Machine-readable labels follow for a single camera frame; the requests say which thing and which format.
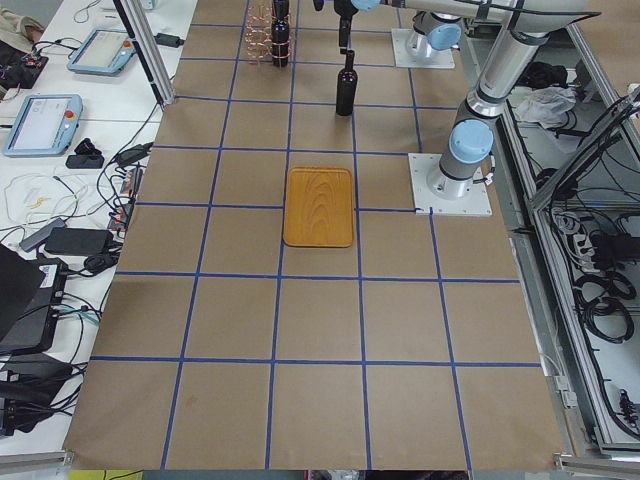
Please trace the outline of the carried dark wine bottle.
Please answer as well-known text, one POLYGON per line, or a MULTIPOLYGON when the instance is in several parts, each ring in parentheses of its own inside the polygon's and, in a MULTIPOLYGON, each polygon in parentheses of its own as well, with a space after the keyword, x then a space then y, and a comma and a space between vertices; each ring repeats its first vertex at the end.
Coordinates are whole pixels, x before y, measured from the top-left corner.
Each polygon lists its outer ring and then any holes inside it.
POLYGON ((353 113, 358 75, 354 69, 355 51, 347 50, 344 67, 338 72, 336 90, 336 114, 350 116, 353 113))

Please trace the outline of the rear dark wine bottle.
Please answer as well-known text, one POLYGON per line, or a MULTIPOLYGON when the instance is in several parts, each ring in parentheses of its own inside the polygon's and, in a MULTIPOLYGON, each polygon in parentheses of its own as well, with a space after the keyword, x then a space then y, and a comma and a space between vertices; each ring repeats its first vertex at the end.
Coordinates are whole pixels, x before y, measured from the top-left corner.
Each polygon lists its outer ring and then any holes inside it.
POLYGON ((287 20, 290 13, 289 0, 273 0, 272 1, 273 16, 278 21, 287 20))

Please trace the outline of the front dark wine bottle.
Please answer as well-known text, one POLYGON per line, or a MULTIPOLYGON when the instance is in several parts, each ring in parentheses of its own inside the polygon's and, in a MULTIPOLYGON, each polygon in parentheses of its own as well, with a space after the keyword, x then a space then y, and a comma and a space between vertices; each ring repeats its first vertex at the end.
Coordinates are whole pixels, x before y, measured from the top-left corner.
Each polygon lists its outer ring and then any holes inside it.
POLYGON ((284 68, 289 63, 289 16, 274 17, 271 22, 271 58, 274 66, 284 68))

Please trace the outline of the wooden tray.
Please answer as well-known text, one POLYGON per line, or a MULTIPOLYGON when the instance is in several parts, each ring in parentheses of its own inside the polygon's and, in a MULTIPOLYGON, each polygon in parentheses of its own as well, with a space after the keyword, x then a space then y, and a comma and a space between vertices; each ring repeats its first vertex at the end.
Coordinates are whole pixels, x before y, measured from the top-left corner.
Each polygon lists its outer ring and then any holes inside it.
POLYGON ((348 169, 296 166, 286 182, 283 240, 290 247, 347 248, 354 241, 354 185, 348 169))

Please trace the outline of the black power adapter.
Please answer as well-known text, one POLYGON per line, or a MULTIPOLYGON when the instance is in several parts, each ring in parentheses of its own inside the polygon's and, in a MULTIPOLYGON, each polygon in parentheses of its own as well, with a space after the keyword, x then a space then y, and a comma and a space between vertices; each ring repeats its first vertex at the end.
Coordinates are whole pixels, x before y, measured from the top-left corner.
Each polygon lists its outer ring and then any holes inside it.
POLYGON ((176 35, 170 35, 166 33, 157 33, 154 36, 155 42, 159 46, 166 46, 171 48, 179 48, 184 44, 184 40, 176 35))

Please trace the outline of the white crumpled cloth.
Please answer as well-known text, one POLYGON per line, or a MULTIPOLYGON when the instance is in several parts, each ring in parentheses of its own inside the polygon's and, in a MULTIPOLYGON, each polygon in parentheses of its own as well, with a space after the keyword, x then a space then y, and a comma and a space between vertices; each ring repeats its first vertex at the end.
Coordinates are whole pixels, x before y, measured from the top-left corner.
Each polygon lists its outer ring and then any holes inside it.
POLYGON ((514 115, 521 122, 538 123, 544 128, 559 127, 575 104, 573 90, 552 86, 526 95, 516 106, 514 115))

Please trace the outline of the upper blue teach pendant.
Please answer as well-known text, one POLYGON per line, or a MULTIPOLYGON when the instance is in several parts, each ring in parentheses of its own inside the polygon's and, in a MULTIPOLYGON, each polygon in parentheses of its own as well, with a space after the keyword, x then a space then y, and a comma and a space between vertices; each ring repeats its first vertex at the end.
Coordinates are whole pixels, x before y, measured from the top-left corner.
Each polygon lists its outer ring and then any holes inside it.
POLYGON ((116 76, 134 54, 126 31, 96 28, 71 54, 67 69, 80 74, 116 76))

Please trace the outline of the blue teach pendant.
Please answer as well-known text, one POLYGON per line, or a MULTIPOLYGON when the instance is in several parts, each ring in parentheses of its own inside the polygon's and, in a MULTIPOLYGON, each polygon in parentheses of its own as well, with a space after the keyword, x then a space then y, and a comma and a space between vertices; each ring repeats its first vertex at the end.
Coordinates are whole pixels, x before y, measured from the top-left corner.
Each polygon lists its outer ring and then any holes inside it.
POLYGON ((67 69, 80 74, 116 76, 134 54, 126 31, 96 28, 71 54, 67 69))
POLYGON ((62 155, 71 144, 82 111, 83 100, 78 94, 27 96, 3 154, 13 158, 62 155))

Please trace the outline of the lower blue teach pendant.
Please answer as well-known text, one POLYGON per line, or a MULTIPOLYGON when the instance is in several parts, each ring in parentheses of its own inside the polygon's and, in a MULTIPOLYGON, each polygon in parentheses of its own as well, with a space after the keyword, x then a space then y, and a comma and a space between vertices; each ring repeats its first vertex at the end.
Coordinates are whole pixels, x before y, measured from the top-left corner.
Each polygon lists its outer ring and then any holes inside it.
POLYGON ((62 155, 71 144, 82 111, 83 100, 78 94, 27 96, 3 154, 13 158, 62 155))

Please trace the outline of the brown paper table mat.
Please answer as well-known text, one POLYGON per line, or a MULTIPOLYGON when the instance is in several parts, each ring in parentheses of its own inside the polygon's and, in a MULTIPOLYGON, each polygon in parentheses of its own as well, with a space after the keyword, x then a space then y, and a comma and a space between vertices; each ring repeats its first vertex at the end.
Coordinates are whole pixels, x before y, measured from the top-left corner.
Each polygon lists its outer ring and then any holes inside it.
POLYGON ((82 469, 547 470, 564 449, 503 220, 417 215, 468 69, 394 64, 410 14, 291 5, 250 61, 244 1, 201 1, 65 445, 82 469), (348 169, 354 241, 283 240, 296 166, 348 169))

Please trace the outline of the aluminium frame post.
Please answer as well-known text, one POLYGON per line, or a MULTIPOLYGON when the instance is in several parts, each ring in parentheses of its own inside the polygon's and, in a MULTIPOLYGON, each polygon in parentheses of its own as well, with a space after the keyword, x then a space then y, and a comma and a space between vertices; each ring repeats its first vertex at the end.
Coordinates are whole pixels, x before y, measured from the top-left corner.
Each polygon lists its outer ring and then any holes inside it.
POLYGON ((140 2, 114 0, 113 3, 138 54, 156 103, 162 108, 170 105, 175 99, 175 89, 140 2))

